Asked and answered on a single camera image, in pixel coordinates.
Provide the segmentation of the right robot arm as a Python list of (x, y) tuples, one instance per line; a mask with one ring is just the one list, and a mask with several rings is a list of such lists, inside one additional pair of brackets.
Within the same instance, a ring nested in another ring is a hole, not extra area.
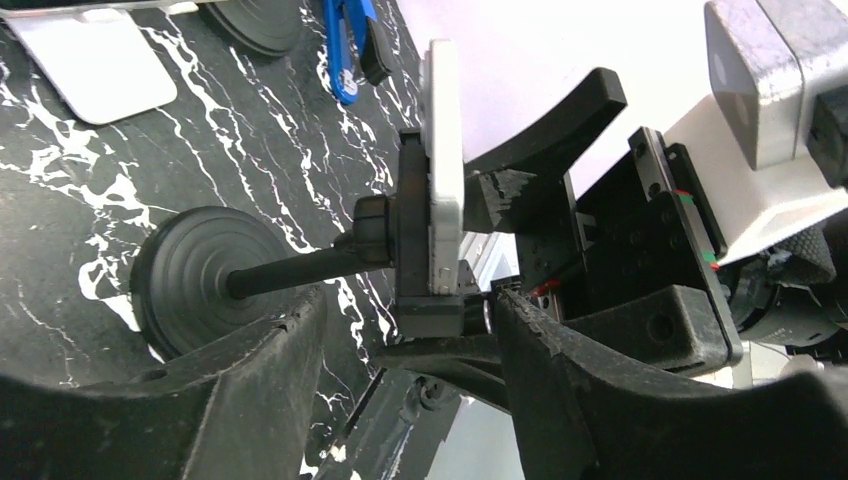
[(458, 75), (421, 78), (424, 124), (401, 136), (390, 203), (397, 318), (389, 368), (508, 406), (495, 297), (525, 296), (571, 330), (671, 373), (732, 364), (745, 341), (834, 363), (847, 356), (845, 218), (731, 260), (694, 144), (649, 127), (583, 195), (567, 169), (624, 109), (617, 74), (590, 72), (558, 105), (464, 165)]

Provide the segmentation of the white-edged black smartphone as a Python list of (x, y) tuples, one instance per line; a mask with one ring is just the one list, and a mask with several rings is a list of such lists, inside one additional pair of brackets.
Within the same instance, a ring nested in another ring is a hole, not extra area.
[(464, 229), (464, 161), (459, 58), (448, 39), (433, 39), (422, 60), (425, 153), (429, 160), (430, 291), (453, 295)]

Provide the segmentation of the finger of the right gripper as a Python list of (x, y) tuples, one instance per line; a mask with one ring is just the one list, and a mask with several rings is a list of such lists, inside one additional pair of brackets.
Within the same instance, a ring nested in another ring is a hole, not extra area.
[(385, 346), (374, 364), (439, 379), (500, 411), (509, 409), (496, 338), (423, 338)]

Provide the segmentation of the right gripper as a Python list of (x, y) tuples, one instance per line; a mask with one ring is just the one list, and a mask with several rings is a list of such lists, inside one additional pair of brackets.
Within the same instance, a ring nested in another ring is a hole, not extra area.
[(541, 118), (466, 163), (464, 229), (518, 233), (531, 221), (516, 237), (523, 289), (590, 339), (690, 377), (732, 366), (743, 347), (717, 277), (714, 224), (679, 147), (642, 127), (581, 197), (565, 186), (562, 212), (548, 202), (627, 105), (617, 72), (595, 68)]

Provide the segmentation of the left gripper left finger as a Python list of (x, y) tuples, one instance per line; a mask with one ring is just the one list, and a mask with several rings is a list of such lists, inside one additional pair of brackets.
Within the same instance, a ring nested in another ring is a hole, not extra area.
[(295, 479), (312, 421), (327, 300), (303, 289), (244, 326), (125, 383), (1, 380), (5, 479)]

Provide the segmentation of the black round-base phone stand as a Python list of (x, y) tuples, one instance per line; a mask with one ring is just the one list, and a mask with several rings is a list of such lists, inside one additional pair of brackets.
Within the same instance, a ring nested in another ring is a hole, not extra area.
[(147, 341), (172, 359), (278, 313), (287, 291), (392, 269), (395, 318), (411, 339), (469, 335), (485, 312), (458, 260), (457, 291), (430, 291), (429, 160), (424, 131), (399, 137), (400, 182), (392, 195), (357, 200), (350, 229), (333, 244), (287, 256), (277, 235), (250, 214), (202, 206), (176, 214), (144, 242), (131, 270), (134, 314)]

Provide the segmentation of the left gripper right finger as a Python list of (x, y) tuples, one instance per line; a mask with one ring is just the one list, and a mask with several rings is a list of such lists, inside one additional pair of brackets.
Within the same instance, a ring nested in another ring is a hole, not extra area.
[(725, 389), (629, 358), (501, 292), (495, 335), (528, 479), (843, 479), (847, 376)]

